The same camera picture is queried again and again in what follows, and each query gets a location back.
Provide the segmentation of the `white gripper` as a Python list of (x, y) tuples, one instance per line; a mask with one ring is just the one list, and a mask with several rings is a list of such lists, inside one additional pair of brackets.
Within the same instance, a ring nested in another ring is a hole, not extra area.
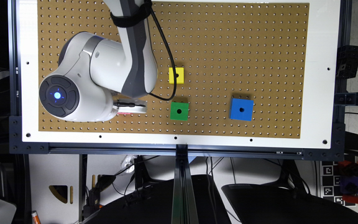
[(137, 113), (147, 112), (147, 102), (139, 99), (121, 98), (114, 101), (114, 106), (118, 107), (118, 113)]

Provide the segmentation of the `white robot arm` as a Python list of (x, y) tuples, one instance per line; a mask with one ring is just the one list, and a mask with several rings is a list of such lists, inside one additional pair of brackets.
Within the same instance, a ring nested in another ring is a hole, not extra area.
[(120, 42), (89, 32), (74, 35), (58, 68), (40, 84), (46, 111), (65, 121), (108, 121), (118, 113), (146, 113), (141, 98), (155, 88), (157, 64), (147, 18), (150, 1), (106, 1)]

